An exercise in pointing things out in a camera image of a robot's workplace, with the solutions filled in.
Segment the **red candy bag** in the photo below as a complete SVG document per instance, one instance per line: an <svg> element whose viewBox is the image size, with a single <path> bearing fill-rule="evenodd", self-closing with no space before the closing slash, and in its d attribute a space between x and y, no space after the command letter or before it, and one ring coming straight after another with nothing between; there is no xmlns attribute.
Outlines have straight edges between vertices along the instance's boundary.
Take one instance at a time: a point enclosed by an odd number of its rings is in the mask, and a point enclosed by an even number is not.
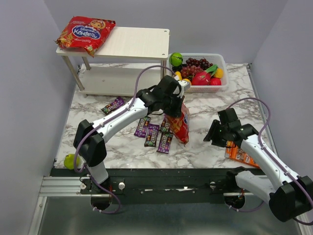
<svg viewBox="0 0 313 235"><path fill-rule="evenodd" d="M181 105L180 117L171 117L165 115L167 122L169 123L169 129L182 144L189 142L189 109L183 103Z"/></svg>
<svg viewBox="0 0 313 235"><path fill-rule="evenodd" d="M55 41L60 48L82 49L93 57L116 26L112 20L75 16Z"/></svg>

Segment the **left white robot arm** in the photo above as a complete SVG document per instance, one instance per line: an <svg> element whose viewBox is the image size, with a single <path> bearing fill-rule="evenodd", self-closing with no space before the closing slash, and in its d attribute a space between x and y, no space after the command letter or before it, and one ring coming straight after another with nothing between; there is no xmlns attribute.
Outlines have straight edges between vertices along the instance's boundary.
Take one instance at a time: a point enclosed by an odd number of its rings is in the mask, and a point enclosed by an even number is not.
<svg viewBox="0 0 313 235"><path fill-rule="evenodd" d="M180 117L184 92L189 88L189 82L167 75L157 85L139 90L128 103L106 117L94 122L81 121L73 145L94 181L102 184L109 177L104 164L105 144L117 132L159 110L168 116Z"/></svg>

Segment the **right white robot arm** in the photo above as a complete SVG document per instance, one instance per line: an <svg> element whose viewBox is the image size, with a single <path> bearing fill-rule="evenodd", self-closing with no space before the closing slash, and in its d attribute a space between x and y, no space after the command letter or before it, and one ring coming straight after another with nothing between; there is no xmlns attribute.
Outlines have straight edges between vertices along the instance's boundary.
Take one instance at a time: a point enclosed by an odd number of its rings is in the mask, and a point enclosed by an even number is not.
<svg viewBox="0 0 313 235"><path fill-rule="evenodd" d="M250 191L268 204L273 215L282 222L312 210L312 180L308 176L299 176L287 167L267 147L251 124L241 124L233 108L219 111L218 116L204 141L218 147L226 147L228 142L233 142L256 162L266 177L261 178L244 167L237 167L228 171L225 179L221 183L216 182L215 186Z"/></svg>

